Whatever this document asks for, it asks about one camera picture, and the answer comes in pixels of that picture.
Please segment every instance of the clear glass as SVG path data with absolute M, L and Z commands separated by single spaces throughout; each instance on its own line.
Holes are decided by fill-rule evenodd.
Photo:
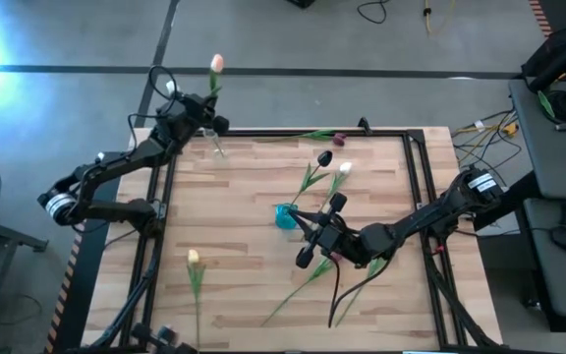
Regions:
M 213 147 L 213 154 L 216 156 L 225 157 L 226 152 L 220 143 L 220 137 L 212 129 L 203 129 L 202 135 Z

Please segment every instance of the white tulip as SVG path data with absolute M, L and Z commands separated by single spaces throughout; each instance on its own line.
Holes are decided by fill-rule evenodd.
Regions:
M 173 81 L 168 81 L 167 84 L 165 84 L 165 86 L 167 87 L 167 93 L 172 94 L 174 92 L 180 92 L 181 87 L 174 87 L 174 82 Z
M 187 262 L 190 266 L 197 265 L 200 262 L 200 256 L 198 255 L 198 251 L 196 250 L 189 250 L 187 253 Z
M 224 69 L 224 58 L 221 55 L 215 54 L 211 61 L 211 71 L 215 74 L 221 74 Z
M 353 168 L 353 163 L 351 162 L 344 162 L 340 165 L 340 173 L 345 176 L 348 176 L 351 173 L 351 168 Z

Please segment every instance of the black floor stripe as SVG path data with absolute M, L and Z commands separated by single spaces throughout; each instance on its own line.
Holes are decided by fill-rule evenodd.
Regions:
M 0 73 L 146 74 L 146 66 L 0 65 Z
M 156 53 L 154 53 L 154 59 L 152 60 L 152 65 L 163 64 L 163 57 L 165 56 L 165 50 L 167 49 L 167 43 L 169 42 L 169 35 L 172 33 L 172 25 L 174 24 L 174 16 L 176 15 L 176 8 L 180 0 L 172 0 L 169 3 L 169 9 L 167 10 L 167 15 L 165 16 L 165 22 L 163 23 L 163 31 L 161 32 L 160 38 L 158 38 L 158 44 L 156 45 Z M 152 101 L 152 95 L 154 90 L 152 85 L 155 85 L 156 79 L 158 78 L 158 70 L 154 70 L 152 73 L 152 84 L 150 81 L 145 82 L 145 89 L 143 90 L 143 97 L 141 98 L 141 104 L 139 105 L 139 114 L 147 114 L 149 105 Z M 135 128 L 141 128 L 145 124 L 145 119 L 138 117 L 135 120 Z
M 167 68 L 172 74 L 208 75 L 208 68 Z M 147 74 L 145 66 L 50 66 L 50 65 L 0 65 L 0 73 L 48 73 L 48 74 Z M 224 76 L 271 76 L 271 77 L 329 77 L 329 78 L 395 78 L 395 79 L 517 79 L 519 72 L 463 72 L 418 70 L 360 70 L 360 69 L 277 69 L 277 68 L 227 68 Z

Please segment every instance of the tulip stem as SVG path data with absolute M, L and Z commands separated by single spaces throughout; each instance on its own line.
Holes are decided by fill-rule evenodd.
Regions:
M 308 181 L 311 179 L 311 177 L 313 177 L 313 175 L 315 174 L 315 172 L 317 172 L 318 168 L 320 168 L 320 165 L 316 166 L 315 169 L 313 170 L 313 172 L 310 175 L 310 178 L 308 178 Z M 294 197 L 294 199 L 292 200 L 292 202 L 290 203 L 290 207 L 294 205 L 294 202 L 296 201 L 296 199 L 298 199 L 301 196 L 301 193 L 304 192 L 305 190 L 303 188 L 301 188 L 301 190 L 299 191 L 299 193 L 296 194 L 296 197 Z

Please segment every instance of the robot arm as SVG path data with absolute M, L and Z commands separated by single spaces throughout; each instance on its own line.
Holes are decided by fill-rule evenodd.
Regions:
M 378 257 L 388 260 L 408 237 L 424 229 L 449 235 L 457 228 L 461 214 L 482 212 L 497 206 L 502 193 L 489 173 L 471 167 L 461 172 L 437 201 L 394 224 L 373 223 L 360 231 L 348 228 L 344 218 L 338 214 L 347 198 L 337 193 L 331 199 L 327 213 L 290 210 L 290 215 L 305 231 L 308 241 L 308 245 L 298 254 L 296 264 L 307 267 L 315 246 L 319 246 L 325 255 L 340 254 L 356 267 L 365 267 Z M 310 229 L 303 219 L 317 223 L 318 227 Z
M 97 188 L 112 179 L 144 167 L 169 163 L 200 128 L 228 131 L 228 121 L 215 116 L 215 96 L 174 92 L 156 111 L 156 125 L 149 137 L 130 151 L 100 153 L 94 163 L 78 166 L 56 182 L 38 202 L 59 225 L 76 225 L 85 219 L 129 221 L 139 232 L 150 231 L 156 211 L 141 199 L 128 203 L 94 201 Z

